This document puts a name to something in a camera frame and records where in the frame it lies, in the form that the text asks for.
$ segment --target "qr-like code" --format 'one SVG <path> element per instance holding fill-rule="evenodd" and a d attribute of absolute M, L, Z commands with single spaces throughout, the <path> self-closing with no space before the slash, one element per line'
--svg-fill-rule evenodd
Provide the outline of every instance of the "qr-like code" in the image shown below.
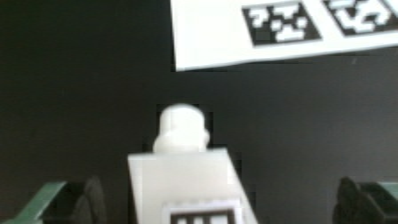
<path fill-rule="evenodd" d="M 246 6 L 244 17 L 255 46 L 320 39 L 301 1 Z"/>
<path fill-rule="evenodd" d="M 384 0 L 324 0 L 347 36 L 398 30 L 398 18 Z"/>
<path fill-rule="evenodd" d="M 171 216 L 171 224 L 237 224 L 235 222 L 235 212 L 226 211 L 208 211 L 203 213 L 185 213 L 175 214 Z"/>

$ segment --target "white 3d printed object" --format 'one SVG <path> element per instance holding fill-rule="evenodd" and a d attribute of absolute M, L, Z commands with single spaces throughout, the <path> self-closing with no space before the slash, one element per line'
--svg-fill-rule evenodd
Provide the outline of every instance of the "white 3d printed object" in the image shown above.
<path fill-rule="evenodd" d="M 226 149 L 207 150 L 196 107 L 160 117 L 155 154 L 129 156 L 139 224 L 258 224 Z"/>

